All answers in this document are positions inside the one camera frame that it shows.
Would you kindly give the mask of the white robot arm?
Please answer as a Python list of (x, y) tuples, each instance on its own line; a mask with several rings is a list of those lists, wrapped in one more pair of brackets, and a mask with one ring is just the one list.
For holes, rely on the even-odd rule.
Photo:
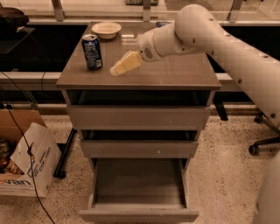
[(126, 52), (111, 68), (119, 76), (143, 62), (170, 55), (207, 53), (249, 99), (280, 128), (280, 61), (230, 35), (205, 7), (189, 4), (169, 24), (137, 38), (137, 50)]

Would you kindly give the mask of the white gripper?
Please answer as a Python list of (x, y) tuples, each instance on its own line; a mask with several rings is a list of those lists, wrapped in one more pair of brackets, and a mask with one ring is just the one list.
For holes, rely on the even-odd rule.
[(142, 65), (143, 60), (153, 62), (161, 60), (154, 44), (156, 29), (147, 31), (137, 37), (137, 48), (139, 52), (127, 51), (111, 68), (113, 76), (119, 76)]

